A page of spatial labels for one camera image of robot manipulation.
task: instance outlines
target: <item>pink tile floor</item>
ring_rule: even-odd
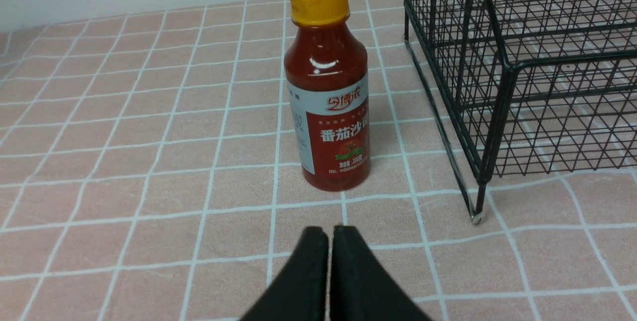
[[[284,0],[0,35],[0,320],[234,320],[338,223],[438,321],[637,319],[637,171],[496,178],[472,226],[401,1],[350,0],[373,172],[340,194],[300,174]]]

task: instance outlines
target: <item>floor tile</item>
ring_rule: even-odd
[[[224,139],[217,166],[273,164],[276,144],[275,135]]]
[[[243,40],[262,40],[264,38],[280,38],[283,29],[280,21],[246,22],[243,25]]]
[[[410,155],[407,157],[416,192],[454,191],[458,183],[453,176],[446,153]]]
[[[150,91],[133,94],[123,115],[169,113],[173,110],[177,90]]]
[[[407,194],[410,192],[405,172],[405,163],[401,156],[378,158],[371,161],[371,174],[358,187],[347,190],[348,198],[382,196],[388,194]]]
[[[218,169],[214,172],[210,209],[264,206],[272,203],[273,167]]]
[[[105,320],[179,319],[188,271],[188,266],[121,271]]]
[[[528,230],[514,238],[533,291],[610,286],[582,230]]]
[[[208,184],[208,172],[152,176],[148,181],[141,214],[177,214],[202,210]]]
[[[166,144],[155,170],[165,172],[212,168],[217,143],[216,140],[199,140]]]
[[[411,198],[373,199],[346,207],[347,223],[356,226],[370,246],[423,241]]]
[[[145,13],[144,15],[129,16],[126,19],[122,33],[159,31],[163,19],[164,13]]]
[[[89,22],[89,26],[86,27],[86,30],[84,31],[84,34],[82,34],[82,36],[116,36],[121,31],[123,21],[123,17],[91,21]]]
[[[164,30],[198,28],[203,19],[203,10],[173,11],[166,14]]]
[[[233,68],[232,62],[191,66],[185,85],[190,87],[230,83]]]
[[[601,257],[619,285],[637,285],[637,228],[591,230]]]
[[[493,191],[492,195],[509,228],[580,224],[575,203],[561,181]]]
[[[70,54],[106,54],[113,48],[115,40],[115,37],[80,37],[75,42]]]
[[[62,228],[43,228],[0,234],[0,276],[38,274],[44,271],[48,257]]]
[[[632,318],[619,296],[614,292],[603,294],[564,295],[535,298],[537,311],[542,320],[617,320]]]
[[[0,158],[0,184],[22,183],[36,171],[42,158]]]
[[[324,192],[311,187],[303,178],[300,165],[279,167],[277,203],[336,201],[338,199],[341,199],[340,193]]]
[[[207,216],[198,259],[268,254],[270,216],[270,210]]]
[[[371,124],[369,126],[371,156],[392,155],[400,153],[400,143],[396,128],[390,124]]]
[[[179,96],[177,112],[225,108],[228,86],[188,88]]]
[[[54,151],[102,148],[113,130],[114,121],[69,124],[55,144]]]
[[[239,24],[243,16],[243,6],[209,8],[204,18],[204,26]]]
[[[179,87],[184,80],[185,67],[169,67],[159,70],[141,72],[136,91],[154,90],[157,88]]]
[[[173,47],[171,49],[155,50],[150,53],[146,67],[167,67],[188,65],[193,55],[193,47]]]
[[[127,96],[114,95],[83,99],[77,107],[72,121],[91,121],[94,119],[116,118],[126,103]]]
[[[155,39],[157,39],[157,34],[153,32],[123,35],[117,40],[113,52],[147,51],[153,47]]]
[[[396,118],[399,121],[405,121],[408,119],[417,118],[431,118],[430,107],[427,102],[427,97],[421,92],[412,92],[409,94],[395,94],[392,95],[392,101],[394,101],[394,108],[396,109]]]
[[[199,35],[198,29],[178,30],[178,31],[162,31],[159,34],[159,40],[155,44],[157,49],[166,49],[168,47],[180,47],[194,45]]]
[[[19,187],[0,188],[0,220],[4,223],[20,192]]]
[[[100,312],[111,273],[45,278],[28,321],[83,320]]]
[[[15,105],[0,105],[0,128],[6,128],[13,126],[22,117],[23,113],[29,105],[27,104],[15,104]]]
[[[51,271],[116,266],[129,229],[130,222],[71,226],[55,253]]]
[[[198,46],[195,49],[193,64],[232,62],[236,60],[237,47],[236,42]]]
[[[429,318],[439,321],[443,320],[442,309],[439,301],[423,301],[417,303],[417,306],[427,315]]]
[[[144,178],[88,182],[75,220],[133,216],[139,205],[143,186]]]
[[[504,235],[436,245],[431,253],[445,294],[524,291],[516,256]]]
[[[81,183],[29,185],[7,226],[64,223],[75,209]]]
[[[0,319],[18,321],[29,303],[36,283],[36,278],[0,282]]]
[[[87,95],[123,94],[132,90],[139,72],[115,72],[113,74],[99,74],[91,85]]]
[[[199,216],[183,216],[137,222],[123,263],[146,265],[191,260],[199,221]]]
[[[32,104],[20,124],[64,123],[78,100],[38,101]]]
[[[81,180],[89,176],[98,161],[98,151],[48,155],[34,181]]]
[[[241,35],[241,24],[212,26],[201,30],[199,45],[237,42]]]
[[[166,140],[216,138],[221,133],[223,115],[222,110],[176,114]]]
[[[232,85],[230,107],[276,104],[279,101],[279,82],[235,83]]]
[[[535,319],[527,298],[447,300],[446,309],[450,320],[482,321],[485,315],[511,321]]]
[[[48,153],[61,126],[18,127],[4,138],[0,155]]]
[[[95,178],[145,174],[155,162],[157,146],[107,149],[93,175]]]
[[[42,37],[76,37],[80,35],[85,26],[85,22],[49,26],[48,29],[42,33]]]
[[[62,60],[55,72],[56,76],[78,76],[96,74],[100,70],[105,54],[96,56],[69,56]]]
[[[278,107],[232,109],[228,111],[224,135],[277,132]]]
[[[637,182],[630,174],[579,174],[569,176],[567,180],[587,223],[637,222]]]
[[[473,201],[476,200],[475,194],[470,196]],[[473,225],[460,193],[421,197],[419,206],[429,241],[466,239],[502,230],[488,206],[485,206],[486,217],[480,225]]]
[[[82,76],[77,78],[52,78],[48,81],[40,99],[68,99],[80,97],[86,91],[93,77]]]
[[[245,8],[245,21],[283,19],[283,3],[264,3]]]
[[[168,115],[120,119],[109,146],[161,142],[168,119]]]
[[[243,41],[239,47],[239,60],[279,57],[282,43],[282,40]]]
[[[273,58],[261,61],[239,61],[236,63],[235,82],[265,81],[281,77],[281,60]]]
[[[45,81],[10,79],[0,87],[0,103],[29,103],[36,98],[44,85]]]
[[[241,317],[265,291],[267,269],[268,260],[197,265],[186,319]]]

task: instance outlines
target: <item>black wire rack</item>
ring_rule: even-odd
[[[637,0],[405,0],[474,223],[494,174],[637,165]],[[478,184],[473,205],[409,26]]]

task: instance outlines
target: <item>plastic bottle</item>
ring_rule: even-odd
[[[348,0],[291,6],[299,30],[284,65],[303,176],[317,189],[352,189],[371,171],[367,50],[345,24]]]

